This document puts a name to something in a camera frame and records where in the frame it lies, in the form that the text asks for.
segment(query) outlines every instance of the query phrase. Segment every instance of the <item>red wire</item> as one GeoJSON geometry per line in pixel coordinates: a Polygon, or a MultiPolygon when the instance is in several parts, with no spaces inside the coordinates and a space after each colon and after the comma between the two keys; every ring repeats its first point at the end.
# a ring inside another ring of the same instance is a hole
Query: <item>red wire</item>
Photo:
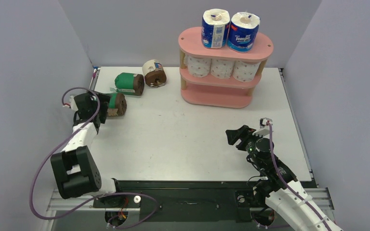
{"type": "Polygon", "coordinates": [[[128,199],[125,198],[125,203],[124,203],[124,206],[121,208],[121,210],[119,211],[119,216],[122,216],[122,210],[128,205],[128,199]]]}

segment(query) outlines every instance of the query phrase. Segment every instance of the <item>blue toilet paper package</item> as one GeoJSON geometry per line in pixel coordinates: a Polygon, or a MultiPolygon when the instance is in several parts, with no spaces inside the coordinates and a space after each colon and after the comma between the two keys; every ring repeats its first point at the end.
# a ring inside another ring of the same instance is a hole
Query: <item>blue toilet paper package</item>
{"type": "Polygon", "coordinates": [[[252,13],[238,12],[230,22],[227,45],[238,52],[248,52],[252,49],[260,18],[252,13]]]}
{"type": "Polygon", "coordinates": [[[229,31],[229,12],[222,9],[205,11],[202,17],[202,44],[206,48],[225,46],[229,31]]]}

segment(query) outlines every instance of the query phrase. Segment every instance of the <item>green and brown object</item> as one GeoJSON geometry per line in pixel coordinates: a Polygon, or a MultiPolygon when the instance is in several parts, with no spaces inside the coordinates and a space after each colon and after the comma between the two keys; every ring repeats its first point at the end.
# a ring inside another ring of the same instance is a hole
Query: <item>green and brown object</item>
{"type": "Polygon", "coordinates": [[[122,93],[110,93],[110,104],[108,105],[108,116],[122,116],[127,110],[127,102],[122,93]]]}
{"type": "Polygon", "coordinates": [[[142,95],[144,91],[144,76],[141,74],[121,73],[114,80],[116,92],[126,95],[142,95]]]}

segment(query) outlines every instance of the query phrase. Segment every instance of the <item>pink wooden shelf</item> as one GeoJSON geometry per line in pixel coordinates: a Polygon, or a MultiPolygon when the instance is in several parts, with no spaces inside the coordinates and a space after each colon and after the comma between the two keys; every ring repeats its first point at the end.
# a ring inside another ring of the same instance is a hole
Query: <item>pink wooden shelf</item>
{"type": "Polygon", "coordinates": [[[257,33],[253,48],[246,53],[236,52],[224,46],[219,49],[205,48],[201,41],[201,27],[192,27],[183,31],[179,38],[179,47],[185,54],[194,57],[220,58],[257,63],[266,60],[273,52],[273,43],[266,35],[257,33]]]}
{"type": "Polygon", "coordinates": [[[181,90],[182,98],[188,103],[218,107],[243,108],[250,104],[252,97],[247,89],[223,88],[188,83],[181,90]]]}
{"type": "Polygon", "coordinates": [[[241,88],[241,89],[249,89],[256,86],[260,79],[262,78],[261,75],[256,75],[254,79],[250,82],[240,82],[237,81],[235,78],[230,77],[228,79],[220,79],[216,78],[213,75],[209,74],[205,77],[199,78],[191,75],[188,72],[188,69],[179,69],[179,73],[181,74],[182,78],[184,78],[188,83],[199,84],[199,85],[208,85],[208,86],[217,86],[217,87],[229,87],[229,88],[241,88]]]}

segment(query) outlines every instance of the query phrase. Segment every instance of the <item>white table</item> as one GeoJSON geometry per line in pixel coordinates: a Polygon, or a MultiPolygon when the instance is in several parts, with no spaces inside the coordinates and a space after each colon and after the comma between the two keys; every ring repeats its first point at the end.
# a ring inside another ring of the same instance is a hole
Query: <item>white table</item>
{"type": "MultiPolygon", "coordinates": [[[[178,67],[165,67],[167,84],[145,86],[142,96],[126,95],[127,112],[108,118],[91,146],[105,178],[118,180],[245,181],[258,172],[246,162],[247,152],[227,144],[225,131],[242,125],[274,123],[276,155],[301,181],[311,180],[283,83],[277,68],[265,68],[243,109],[193,105],[180,93],[178,67]]],[[[95,91],[109,93],[121,72],[140,67],[101,67],[95,91]]]]}

